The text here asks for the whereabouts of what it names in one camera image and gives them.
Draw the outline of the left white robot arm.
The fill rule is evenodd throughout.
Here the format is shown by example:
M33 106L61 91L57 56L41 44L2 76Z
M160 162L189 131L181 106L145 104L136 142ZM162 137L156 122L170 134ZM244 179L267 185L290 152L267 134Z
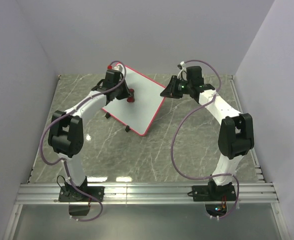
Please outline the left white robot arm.
M98 110L113 100L132 97L126 81L126 71L108 69L89 94L72 108L56 110L49 127L48 144L58 154L65 169L65 191L76 201L90 196L87 177L83 171L80 152L84 145L84 125Z

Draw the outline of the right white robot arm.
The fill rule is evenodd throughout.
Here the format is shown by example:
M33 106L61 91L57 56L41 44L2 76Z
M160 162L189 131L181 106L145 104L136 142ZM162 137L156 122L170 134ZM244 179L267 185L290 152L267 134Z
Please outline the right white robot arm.
M167 87L160 93L165 98L180 99L190 96L207 109L220 125L218 149L220 157L213 174L208 177L207 188L198 191L209 201L236 199L232 184L236 169L245 155L254 147L253 118L230 106L210 83L205 83L200 66L182 67L186 78L173 75Z

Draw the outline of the pink framed whiteboard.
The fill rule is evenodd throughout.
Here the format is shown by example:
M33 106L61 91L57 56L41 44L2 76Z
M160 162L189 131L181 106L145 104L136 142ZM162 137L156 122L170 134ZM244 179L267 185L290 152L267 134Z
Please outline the pink framed whiteboard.
M127 65L125 69L125 82L129 89L134 90L134 101L114 99L102 110L143 137L165 101L160 96L165 86Z

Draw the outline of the red whiteboard eraser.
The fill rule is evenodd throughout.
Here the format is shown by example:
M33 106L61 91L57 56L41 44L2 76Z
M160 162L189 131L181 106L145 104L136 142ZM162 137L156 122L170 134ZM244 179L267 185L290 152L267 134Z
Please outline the red whiteboard eraser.
M130 88L128 91L129 91L129 96L127 97L127 102L134 103L135 102L135 95L134 95L135 91L132 88Z

